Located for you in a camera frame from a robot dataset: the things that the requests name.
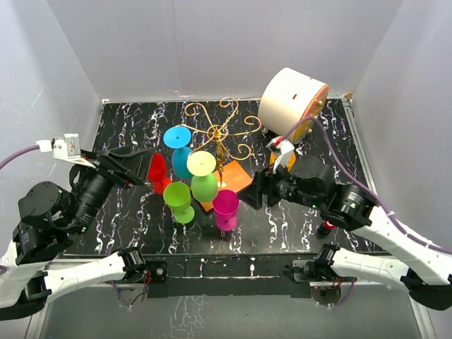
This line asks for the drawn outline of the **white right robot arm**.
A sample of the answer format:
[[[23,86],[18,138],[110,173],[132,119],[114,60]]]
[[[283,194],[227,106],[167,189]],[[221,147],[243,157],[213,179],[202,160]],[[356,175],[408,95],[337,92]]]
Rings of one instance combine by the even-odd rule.
[[[320,159],[299,160],[291,172],[277,164],[256,172],[239,199],[255,210],[281,200],[316,209],[326,224],[366,238],[392,255],[380,258],[324,244],[313,261],[286,267],[293,280],[358,278],[405,291],[433,310],[451,307],[451,255],[416,240],[367,187],[338,183],[333,168]]]

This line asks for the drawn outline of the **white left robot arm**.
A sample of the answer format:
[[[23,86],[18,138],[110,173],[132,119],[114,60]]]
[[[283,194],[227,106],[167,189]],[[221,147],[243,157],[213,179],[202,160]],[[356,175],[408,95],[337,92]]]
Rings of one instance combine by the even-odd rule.
[[[69,172],[71,190],[40,182],[18,201],[20,222],[1,258],[1,320],[22,319],[70,292],[99,283],[137,282],[146,264],[137,247],[70,268],[47,265],[94,223],[114,187],[143,186],[153,152],[124,146],[100,152],[81,151]]]

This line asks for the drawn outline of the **green plastic wine glass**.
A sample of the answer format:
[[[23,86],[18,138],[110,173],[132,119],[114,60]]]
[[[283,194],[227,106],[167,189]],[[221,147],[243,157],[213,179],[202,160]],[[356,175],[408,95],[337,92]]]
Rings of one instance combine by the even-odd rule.
[[[169,184],[164,190],[163,199],[178,223],[186,224],[194,219],[195,211],[191,206],[191,191],[184,182]]]
[[[194,198],[202,203],[214,200],[218,195],[218,181],[213,174],[217,165],[215,157],[207,151],[192,152],[186,165],[193,175],[191,190]]]

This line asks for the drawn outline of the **orange plastic wine glass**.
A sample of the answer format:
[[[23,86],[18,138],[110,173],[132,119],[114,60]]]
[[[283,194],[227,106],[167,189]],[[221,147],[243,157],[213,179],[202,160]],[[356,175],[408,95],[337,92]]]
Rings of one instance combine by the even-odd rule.
[[[276,161],[276,159],[277,159],[276,154],[273,153],[273,152],[271,152],[271,153],[270,153],[270,161],[269,161],[269,165],[272,165],[272,164]],[[292,171],[292,167],[293,167],[293,165],[295,164],[296,159],[297,159],[297,158],[296,158],[296,153],[295,153],[295,152],[292,152],[292,154],[291,154],[291,156],[290,156],[290,159],[289,159],[289,161],[288,161],[288,164],[287,164],[287,170],[288,170],[288,172],[291,172],[291,171]]]

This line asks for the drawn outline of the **blue plastic wine glass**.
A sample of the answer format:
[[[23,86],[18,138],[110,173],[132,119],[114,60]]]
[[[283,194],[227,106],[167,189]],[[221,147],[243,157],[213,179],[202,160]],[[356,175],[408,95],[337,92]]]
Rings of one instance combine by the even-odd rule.
[[[172,169],[180,179],[191,179],[187,160],[192,150],[187,146],[191,141],[191,132],[184,126],[173,126],[166,130],[163,137],[164,144],[173,149],[171,156]]]

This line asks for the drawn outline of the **magenta plastic wine glass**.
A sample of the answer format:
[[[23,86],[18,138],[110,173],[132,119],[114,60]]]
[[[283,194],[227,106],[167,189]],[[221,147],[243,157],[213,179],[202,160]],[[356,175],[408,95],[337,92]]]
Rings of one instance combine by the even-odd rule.
[[[222,231],[231,231],[237,226],[237,213],[240,201],[237,194],[229,189],[223,189],[213,200],[215,223]]]

